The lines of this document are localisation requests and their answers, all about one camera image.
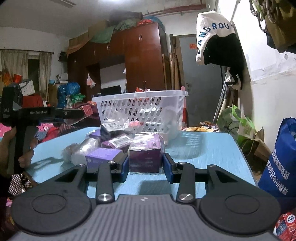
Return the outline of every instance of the white logo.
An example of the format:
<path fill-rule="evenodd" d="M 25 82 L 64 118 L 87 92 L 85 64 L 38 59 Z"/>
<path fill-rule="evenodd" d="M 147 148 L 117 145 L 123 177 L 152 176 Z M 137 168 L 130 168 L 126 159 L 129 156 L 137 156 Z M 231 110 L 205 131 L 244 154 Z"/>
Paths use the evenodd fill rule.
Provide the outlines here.
<path fill-rule="evenodd" d="M 293 214 L 290 214 L 288 217 L 287 217 L 287 222 L 288 223 L 293 223 L 295 221 L 295 216 Z"/>
<path fill-rule="evenodd" d="M 38 114 L 46 114 L 46 110 L 42 110 L 42 111 L 31 111 L 30 115 L 38 115 Z"/>

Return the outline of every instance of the tabletop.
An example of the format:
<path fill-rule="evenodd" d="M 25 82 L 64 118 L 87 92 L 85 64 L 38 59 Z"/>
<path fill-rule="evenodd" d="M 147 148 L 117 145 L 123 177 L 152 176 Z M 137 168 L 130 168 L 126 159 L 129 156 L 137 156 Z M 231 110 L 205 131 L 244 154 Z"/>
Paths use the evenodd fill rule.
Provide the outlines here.
<path fill-rule="evenodd" d="M 81 143 L 86 134 L 95 129 L 97 127 L 84 128 L 39 144 L 34 150 L 32 164 L 26 171 L 36 182 L 41 183 L 73 167 L 72 163 L 66 163 L 62 159 L 62 150 L 73 143 Z M 215 164 L 256 185 L 245 157 L 230 134 L 180 131 L 165 147 L 165 152 L 175 162 L 185 161 L 195 168 L 204 169 L 209 164 Z M 119 194 L 171 194 L 176 198 L 178 186 L 178 183 L 168 183 L 164 174 L 128 174 L 125 183 L 113 184 L 116 199 Z M 96 183 L 90 182 L 87 196 L 94 198 L 95 192 Z M 205 194 L 204 183 L 196 183 L 196 198 Z"/>

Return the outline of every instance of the ceiling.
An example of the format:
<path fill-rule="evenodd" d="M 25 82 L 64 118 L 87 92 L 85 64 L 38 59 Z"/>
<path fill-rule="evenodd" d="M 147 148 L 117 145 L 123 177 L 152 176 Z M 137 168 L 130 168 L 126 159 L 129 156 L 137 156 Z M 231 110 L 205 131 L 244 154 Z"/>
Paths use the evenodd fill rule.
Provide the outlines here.
<path fill-rule="evenodd" d="M 113 9 L 143 14 L 164 8 L 200 4 L 200 0 L 71 0 L 68 8 L 50 0 L 6 0 L 0 6 L 0 26 L 27 28 L 76 37 L 98 20 L 109 19 Z"/>

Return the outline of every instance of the hanging sweatshirt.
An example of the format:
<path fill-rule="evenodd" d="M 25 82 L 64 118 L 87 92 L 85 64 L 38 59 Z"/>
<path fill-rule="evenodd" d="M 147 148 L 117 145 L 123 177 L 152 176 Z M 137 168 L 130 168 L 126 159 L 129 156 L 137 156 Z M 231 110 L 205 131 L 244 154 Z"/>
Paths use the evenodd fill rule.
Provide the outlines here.
<path fill-rule="evenodd" d="M 238 77 L 242 83 L 244 56 L 230 22 L 215 11 L 203 12 L 197 16 L 196 31 L 196 62 L 199 65 L 212 63 L 230 67 L 235 83 Z"/>

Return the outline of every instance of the blue tote bag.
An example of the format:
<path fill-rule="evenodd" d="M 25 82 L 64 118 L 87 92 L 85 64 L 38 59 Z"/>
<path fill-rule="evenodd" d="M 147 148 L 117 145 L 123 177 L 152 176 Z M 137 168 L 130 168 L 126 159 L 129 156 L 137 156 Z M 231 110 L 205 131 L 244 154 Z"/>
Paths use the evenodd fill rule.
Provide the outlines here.
<path fill-rule="evenodd" d="M 275 148 L 258 183 L 281 205 L 282 214 L 296 207 L 296 119 L 283 119 Z"/>

